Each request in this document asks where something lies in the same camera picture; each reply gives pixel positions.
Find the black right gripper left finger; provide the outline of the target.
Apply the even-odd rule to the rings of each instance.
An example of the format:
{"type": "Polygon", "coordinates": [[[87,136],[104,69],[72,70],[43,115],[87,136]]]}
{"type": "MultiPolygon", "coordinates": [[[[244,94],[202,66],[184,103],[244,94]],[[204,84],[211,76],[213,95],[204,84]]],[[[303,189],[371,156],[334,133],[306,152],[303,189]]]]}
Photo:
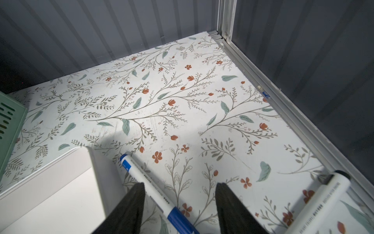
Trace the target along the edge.
{"type": "Polygon", "coordinates": [[[97,227],[94,234],[139,234],[141,229],[145,185],[136,183],[110,215],[97,227]]]}

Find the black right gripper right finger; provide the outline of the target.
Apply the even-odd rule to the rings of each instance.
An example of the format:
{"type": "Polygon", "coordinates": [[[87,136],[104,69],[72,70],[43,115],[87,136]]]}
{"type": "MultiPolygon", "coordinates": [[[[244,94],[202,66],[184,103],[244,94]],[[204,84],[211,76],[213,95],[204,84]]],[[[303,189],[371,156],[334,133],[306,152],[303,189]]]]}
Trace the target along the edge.
{"type": "Polygon", "coordinates": [[[222,234],[267,233],[227,184],[217,183],[215,201],[222,234]]]}

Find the white plastic storage box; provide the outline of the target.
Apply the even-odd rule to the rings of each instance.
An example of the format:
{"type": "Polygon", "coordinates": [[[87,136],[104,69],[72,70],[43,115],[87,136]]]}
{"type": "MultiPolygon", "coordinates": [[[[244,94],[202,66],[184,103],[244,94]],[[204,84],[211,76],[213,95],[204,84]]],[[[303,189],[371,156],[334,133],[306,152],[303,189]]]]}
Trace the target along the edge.
{"type": "Polygon", "coordinates": [[[124,196],[116,165],[76,147],[1,194],[1,233],[90,234],[124,196]]]}

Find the mint green file organizer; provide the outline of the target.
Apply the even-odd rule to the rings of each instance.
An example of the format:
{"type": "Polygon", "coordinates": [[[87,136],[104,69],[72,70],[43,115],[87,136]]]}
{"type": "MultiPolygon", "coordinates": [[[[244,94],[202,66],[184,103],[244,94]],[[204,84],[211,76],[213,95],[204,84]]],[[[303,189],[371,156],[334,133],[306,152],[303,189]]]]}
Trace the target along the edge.
{"type": "Polygon", "coordinates": [[[1,92],[1,179],[27,115],[27,108],[1,92]]]}

